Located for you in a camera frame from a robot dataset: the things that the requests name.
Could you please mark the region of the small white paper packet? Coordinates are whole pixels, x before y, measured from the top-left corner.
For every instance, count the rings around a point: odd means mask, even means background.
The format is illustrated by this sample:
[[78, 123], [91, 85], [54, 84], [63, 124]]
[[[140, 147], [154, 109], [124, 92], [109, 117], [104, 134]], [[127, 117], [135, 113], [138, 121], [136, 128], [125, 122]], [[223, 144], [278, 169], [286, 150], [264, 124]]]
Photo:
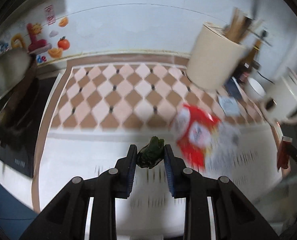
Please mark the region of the small white paper packet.
[[218, 102], [226, 116], [240, 115], [240, 109], [238, 107], [238, 103], [234, 98], [227, 97], [227, 96], [219, 96]]

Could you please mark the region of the dark glass sauce bottle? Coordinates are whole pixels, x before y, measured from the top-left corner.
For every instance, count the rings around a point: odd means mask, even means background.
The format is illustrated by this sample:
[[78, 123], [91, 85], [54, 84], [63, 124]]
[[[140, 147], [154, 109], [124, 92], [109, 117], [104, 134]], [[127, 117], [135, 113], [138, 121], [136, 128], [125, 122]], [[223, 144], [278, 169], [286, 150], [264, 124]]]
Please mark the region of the dark glass sauce bottle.
[[262, 41], [261, 39], [257, 39], [251, 50], [248, 52], [248, 54], [240, 61], [240, 70], [242, 73], [250, 73], [252, 69], [253, 60], [258, 54], [260, 47], [261, 47]]

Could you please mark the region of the colourful fruit wall sticker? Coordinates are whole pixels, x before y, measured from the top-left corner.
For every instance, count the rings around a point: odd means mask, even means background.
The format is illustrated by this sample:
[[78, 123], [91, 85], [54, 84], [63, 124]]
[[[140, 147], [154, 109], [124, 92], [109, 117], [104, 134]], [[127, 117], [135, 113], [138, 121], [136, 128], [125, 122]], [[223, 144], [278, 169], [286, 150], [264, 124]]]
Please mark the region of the colourful fruit wall sticker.
[[62, 58], [63, 52], [70, 48], [70, 42], [65, 36], [61, 36], [56, 28], [50, 31], [47, 28], [55, 24], [59, 28], [64, 28], [68, 25], [69, 19], [67, 17], [57, 19], [53, 5], [45, 7], [44, 12], [46, 24], [24, 23], [21, 32], [1, 40], [0, 55], [11, 49], [21, 48], [30, 55], [36, 55], [38, 64], [46, 63], [48, 59]]

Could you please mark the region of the white ceramic bowl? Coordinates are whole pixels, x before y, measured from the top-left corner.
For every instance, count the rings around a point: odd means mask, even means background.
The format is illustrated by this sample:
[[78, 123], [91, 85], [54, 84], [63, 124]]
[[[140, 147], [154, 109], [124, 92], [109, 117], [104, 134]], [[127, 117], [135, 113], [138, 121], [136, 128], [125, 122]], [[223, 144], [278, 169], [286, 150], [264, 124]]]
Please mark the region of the white ceramic bowl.
[[255, 101], [262, 100], [266, 95], [266, 92], [261, 86], [261, 84], [257, 80], [251, 77], [247, 79], [244, 87], [244, 91], [250, 99]]

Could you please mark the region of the dark green wrapper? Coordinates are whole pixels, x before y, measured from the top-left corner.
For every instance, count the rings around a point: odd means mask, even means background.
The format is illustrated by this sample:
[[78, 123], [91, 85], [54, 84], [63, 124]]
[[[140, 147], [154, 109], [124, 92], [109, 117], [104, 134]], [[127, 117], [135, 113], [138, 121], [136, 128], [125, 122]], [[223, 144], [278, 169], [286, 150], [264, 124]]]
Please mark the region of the dark green wrapper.
[[136, 155], [136, 164], [140, 168], [152, 169], [164, 159], [164, 139], [153, 136], [150, 142]]

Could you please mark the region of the red and white sugar bag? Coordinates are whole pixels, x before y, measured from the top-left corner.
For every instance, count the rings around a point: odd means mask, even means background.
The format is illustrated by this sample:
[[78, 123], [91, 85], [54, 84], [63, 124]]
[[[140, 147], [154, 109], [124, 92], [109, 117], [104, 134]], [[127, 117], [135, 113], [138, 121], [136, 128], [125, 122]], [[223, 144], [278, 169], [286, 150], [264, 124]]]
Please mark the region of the red and white sugar bag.
[[191, 165], [222, 174], [232, 169], [241, 135], [237, 127], [197, 106], [183, 104], [170, 131]]

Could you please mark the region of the dark blue small box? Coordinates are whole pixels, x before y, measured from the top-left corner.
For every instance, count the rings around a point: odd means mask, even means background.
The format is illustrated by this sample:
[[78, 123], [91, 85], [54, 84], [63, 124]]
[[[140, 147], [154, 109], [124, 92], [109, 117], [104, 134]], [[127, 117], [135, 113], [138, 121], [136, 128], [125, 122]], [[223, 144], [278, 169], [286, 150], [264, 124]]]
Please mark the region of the dark blue small box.
[[242, 95], [240, 93], [239, 86], [235, 83], [233, 78], [230, 78], [225, 83], [225, 89], [230, 97], [232, 97], [236, 100], [242, 99]]

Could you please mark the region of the cream utensil holder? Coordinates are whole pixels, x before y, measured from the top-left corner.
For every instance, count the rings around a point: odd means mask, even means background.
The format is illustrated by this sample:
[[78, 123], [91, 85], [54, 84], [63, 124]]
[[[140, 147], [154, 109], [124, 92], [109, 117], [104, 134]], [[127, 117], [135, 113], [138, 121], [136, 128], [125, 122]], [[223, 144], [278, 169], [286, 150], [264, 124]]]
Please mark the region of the cream utensil holder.
[[223, 36], [219, 26], [206, 22], [191, 53], [187, 77], [201, 89], [219, 89], [231, 77], [245, 51], [245, 46]]

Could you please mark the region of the wooden chopsticks bundle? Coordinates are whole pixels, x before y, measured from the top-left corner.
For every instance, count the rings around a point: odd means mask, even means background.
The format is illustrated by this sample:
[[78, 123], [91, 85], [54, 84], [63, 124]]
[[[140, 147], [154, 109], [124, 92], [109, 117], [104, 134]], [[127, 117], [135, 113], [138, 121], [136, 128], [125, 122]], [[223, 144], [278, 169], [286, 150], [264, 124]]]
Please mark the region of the wooden chopsticks bundle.
[[257, 5], [253, 5], [249, 15], [239, 8], [234, 8], [230, 24], [222, 29], [222, 34], [232, 42], [240, 43], [249, 34], [255, 33], [262, 22], [263, 20], [258, 19]]

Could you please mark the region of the checkered pink brown mat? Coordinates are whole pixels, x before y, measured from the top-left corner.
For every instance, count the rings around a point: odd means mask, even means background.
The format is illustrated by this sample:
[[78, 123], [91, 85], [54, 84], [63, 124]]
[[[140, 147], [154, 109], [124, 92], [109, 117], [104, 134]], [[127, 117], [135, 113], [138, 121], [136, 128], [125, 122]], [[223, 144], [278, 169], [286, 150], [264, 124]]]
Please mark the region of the checkered pink brown mat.
[[63, 69], [52, 87], [39, 128], [32, 182], [32, 206], [39, 211], [40, 163], [49, 129], [142, 131], [165, 128], [182, 103], [196, 105], [242, 129], [255, 146], [268, 146], [266, 155], [277, 152], [281, 129], [270, 126], [243, 90], [238, 113], [227, 114], [219, 99], [228, 89], [198, 88], [187, 78], [187, 60], [161, 55], [106, 55], [59, 62]]

